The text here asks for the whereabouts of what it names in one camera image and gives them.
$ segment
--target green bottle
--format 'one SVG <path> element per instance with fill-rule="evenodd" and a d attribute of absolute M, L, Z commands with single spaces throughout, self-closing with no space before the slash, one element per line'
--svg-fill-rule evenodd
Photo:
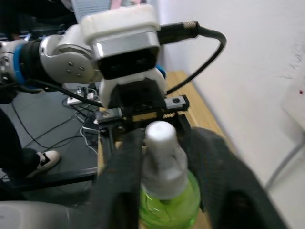
<path fill-rule="evenodd" d="M 187 169 L 175 128 L 153 122 L 146 128 L 140 218 L 147 229 L 189 229 L 197 220 L 200 192 Z"/>

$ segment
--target blue ring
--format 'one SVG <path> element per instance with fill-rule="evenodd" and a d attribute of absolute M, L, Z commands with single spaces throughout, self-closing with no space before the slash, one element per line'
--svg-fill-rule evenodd
<path fill-rule="evenodd" d="M 161 67 L 161 65 L 157 64 L 156 68 L 161 72 L 161 74 L 163 75 L 164 79 L 166 79 L 166 72 L 164 71 L 164 69 Z"/>
<path fill-rule="evenodd" d="M 17 45 L 17 47 L 15 49 L 14 57 L 13 57 L 15 76 L 16 76 L 17 82 L 20 84 L 25 84 L 25 79 L 21 73 L 20 65 L 19 65 L 20 52 L 21 52 L 21 48 L 23 47 L 23 45 L 24 44 Z"/>

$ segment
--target sneaker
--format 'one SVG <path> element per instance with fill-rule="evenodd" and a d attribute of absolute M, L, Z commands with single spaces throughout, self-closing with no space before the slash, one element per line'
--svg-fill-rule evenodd
<path fill-rule="evenodd" d="M 36 154 L 39 156 L 40 162 L 36 170 L 34 170 L 33 172 L 31 172 L 26 176 L 27 178 L 33 177 L 41 172 L 44 172 L 52 168 L 54 165 L 56 165 L 59 162 L 61 158 L 60 154 L 55 150 L 44 153 L 37 152 Z"/>

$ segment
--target white wall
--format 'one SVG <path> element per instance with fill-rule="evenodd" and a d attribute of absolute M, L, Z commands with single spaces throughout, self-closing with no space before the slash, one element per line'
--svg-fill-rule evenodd
<path fill-rule="evenodd" d="M 162 24 L 196 20 L 223 32 L 227 47 L 195 85 L 237 148 L 265 184 L 300 140 L 302 130 L 281 108 L 305 53 L 302 0 L 159 0 Z M 192 73 L 217 41 L 199 38 L 165 47 L 166 70 Z M 305 155 L 300 152 L 270 195 L 287 224 L 305 224 Z"/>

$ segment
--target person's leg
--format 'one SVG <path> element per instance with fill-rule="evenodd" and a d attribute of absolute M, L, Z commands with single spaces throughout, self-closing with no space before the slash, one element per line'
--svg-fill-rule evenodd
<path fill-rule="evenodd" d="M 39 153 L 21 148 L 13 123 L 0 109 L 0 167 L 10 178 L 33 177 L 59 162 L 57 151 Z"/>
<path fill-rule="evenodd" d="M 23 177 L 35 170 L 40 158 L 35 150 L 23 152 L 13 123 L 0 109 L 0 167 L 14 177 Z"/>

